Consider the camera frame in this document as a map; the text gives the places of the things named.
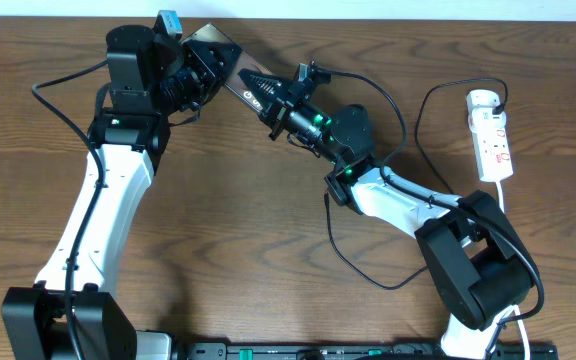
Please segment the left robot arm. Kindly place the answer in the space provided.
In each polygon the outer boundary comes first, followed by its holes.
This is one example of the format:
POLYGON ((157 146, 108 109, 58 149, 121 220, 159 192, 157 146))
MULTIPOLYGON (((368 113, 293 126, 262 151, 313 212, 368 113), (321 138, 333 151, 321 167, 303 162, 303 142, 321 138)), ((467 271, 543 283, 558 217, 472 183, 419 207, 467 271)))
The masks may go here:
POLYGON ((176 21, 124 25, 106 37, 110 80, 79 132, 86 174, 64 233, 29 287, 12 287, 1 314, 18 359, 179 359, 167 332, 137 330, 116 300, 134 215, 152 184, 170 116, 202 108, 234 72, 241 48, 213 26, 184 36, 176 21))

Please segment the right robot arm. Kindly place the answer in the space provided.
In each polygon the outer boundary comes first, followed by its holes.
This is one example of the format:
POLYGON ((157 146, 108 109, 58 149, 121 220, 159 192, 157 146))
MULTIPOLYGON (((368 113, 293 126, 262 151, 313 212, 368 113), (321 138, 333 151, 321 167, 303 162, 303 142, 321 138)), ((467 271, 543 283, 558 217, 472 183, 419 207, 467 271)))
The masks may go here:
POLYGON ((486 192, 466 197, 427 189, 395 174, 375 155, 372 124, 359 104, 327 115, 310 97, 333 72, 301 65, 293 79, 242 69, 245 99, 270 138, 329 160, 324 200, 381 219, 415 238, 426 271, 451 314, 440 346, 449 357, 490 359, 501 331, 543 307, 538 268, 504 211, 486 192))

